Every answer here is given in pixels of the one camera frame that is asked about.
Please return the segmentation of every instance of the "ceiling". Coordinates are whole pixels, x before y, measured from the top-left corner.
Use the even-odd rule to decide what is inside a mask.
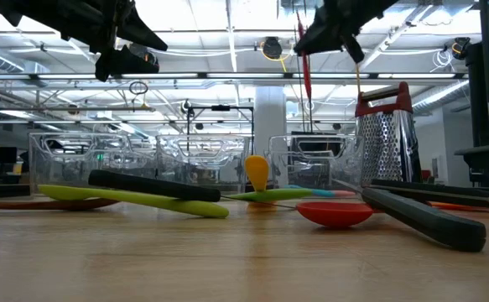
[[[230,33],[228,31],[227,1],[225,0],[136,0],[138,13],[143,21],[168,45],[168,53],[157,53],[160,63],[160,72],[283,72],[278,61],[266,60],[259,46],[268,36],[279,38],[287,56],[284,61],[287,72],[299,72],[296,56],[291,53],[294,44],[295,15],[281,12],[278,14],[278,1],[276,0],[230,0],[231,25],[234,34],[234,48],[236,50],[235,63],[231,62]],[[404,19],[414,10],[414,6],[402,1],[394,9],[389,9],[385,17],[373,19],[362,28],[357,37],[362,48],[370,55],[372,50],[391,36]],[[455,37],[470,37],[473,42],[481,40],[479,11],[467,10],[473,1],[444,1],[444,3],[460,3],[466,6],[463,12],[455,16],[448,13],[435,13],[416,23],[416,26],[407,29],[389,45],[382,49],[382,53],[365,67],[362,72],[413,72],[413,73],[450,73],[466,72],[465,63],[458,60],[438,58],[440,49],[444,45],[451,46]],[[313,21],[313,9],[307,14],[299,12],[305,25]],[[47,51],[41,51],[41,45]],[[53,29],[23,18],[21,24],[14,28],[0,15],[0,53],[13,61],[35,61],[48,69],[50,73],[93,73],[93,61],[97,55],[89,54],[87,45],[72,39],[66,42],[59,37]],[[310,58],[312,72],[345,72],[352,73],[354,62],[343,52],[312,55]],[[60,85],[71,85],[71,81],[50,81]],[[95,81],[78,81],[78,83],[96,84]],[[198,81],[181,80],[179,84],[183,89],[173,89],[162,85],[156,91],[149,91],[138,97],[134,104],[140,106],[145,103],[156,110],[153,112],[114,112],[110,117],[125,120],[158,120],[179,118],[179,107],[185,100],[196,106],[210,106],[213,104],[252,106],[255,102],[255,86],[263,85],[254,82],[238,81],[216,83],[217,85],[202,87]],[[410,92],[413,96],[426,91],[433,85],[423,85],[416,81],[411,82]],[[81,107],[125,107],[131,106],[134,95],[128,91],[130,81],[123,81],[122,89],[105,91],[105,89],[36,89],[26,86],[22,81],[0,81],[0,93],[13,94],[22,98],[25,103],[3,103],[4,106],[33,106],[36,103],[37,93],[39,101],[49,98],[45,103],[49,107],[68,106],[75,103]],[[353,81],[346,85],[329,85],[321,82],[312,86],[313,101],[315,104],[314,117],[318,119],[345,118],[354,116],[354,99],[357,95],[357,86]],[[186,86],[197,86],[186,89]],[[289,102],[298,102],[300,99],[300,85],[298,83],[280,83]],[[383,88],[388,83],[365,84],[363,91],[372,91]],[[74,120],[89,119],[91,115],[82,113],[71,116],[66,112],[53,112],[52,118]],[[294,119],[301,118],[301,111]],[[238,112],[205,112],[205,119],[238,119],[242,114]],[[12,118],[0,113],[0,118]],[[147,135],[157,133],[177,133],[175,127],[168,125],[137,125],[138,129]],[[243,124],[213,125],[205,127],[201,133],[249,133],[250,127]],[[289,124],[289,130],[301,128],[298,124]],[[330,124],[318,125],[324,130],[331,130]]]

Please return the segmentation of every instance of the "cheese grater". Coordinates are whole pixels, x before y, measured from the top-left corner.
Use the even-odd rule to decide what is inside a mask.
[[[391,96],[393,104],[370,107]],[[418,139],[408,84],[361,93],[356,105],[356,135],[364,138],[361,185],[372,180],[421,182]]]

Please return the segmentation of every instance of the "red scoop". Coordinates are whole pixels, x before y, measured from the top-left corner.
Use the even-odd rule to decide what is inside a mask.
[[[334,228],[356,225],[373,213],[366,204],[338,202],[304,202],[297,205],[296,210],[314,223]]]

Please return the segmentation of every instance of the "wooden spoon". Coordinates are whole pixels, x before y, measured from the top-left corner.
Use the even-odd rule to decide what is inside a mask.
[[[89,211],[117,204],[119,201],[106,198],[90,200],[52,200],[52,201],[0,201],[0,210],[59,210]]]

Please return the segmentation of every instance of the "wooden table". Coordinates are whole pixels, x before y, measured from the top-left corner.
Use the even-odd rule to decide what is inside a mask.
[[[335,231],[295,211],[203,219],[117,204],[0,211],[0,302],[489,301],[483,253],[431,242],[385,214]]]

